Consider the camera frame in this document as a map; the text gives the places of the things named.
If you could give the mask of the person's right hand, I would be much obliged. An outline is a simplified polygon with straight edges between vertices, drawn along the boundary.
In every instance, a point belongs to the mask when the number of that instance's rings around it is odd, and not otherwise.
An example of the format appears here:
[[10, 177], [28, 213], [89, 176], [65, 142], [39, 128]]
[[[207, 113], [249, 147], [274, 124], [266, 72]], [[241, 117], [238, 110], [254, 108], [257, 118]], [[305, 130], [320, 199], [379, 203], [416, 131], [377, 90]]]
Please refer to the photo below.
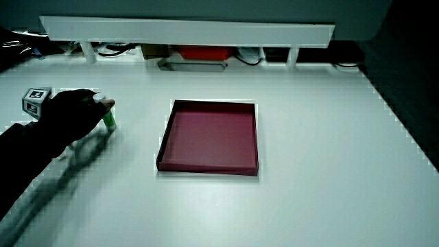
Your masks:
[[110, 113], [115, 100], [90, 89], [61, 91], [29, 89], [22, 98], [22, 109], [35, 118], [38, 153], [55, 158], [64, 149], [89, 134]]

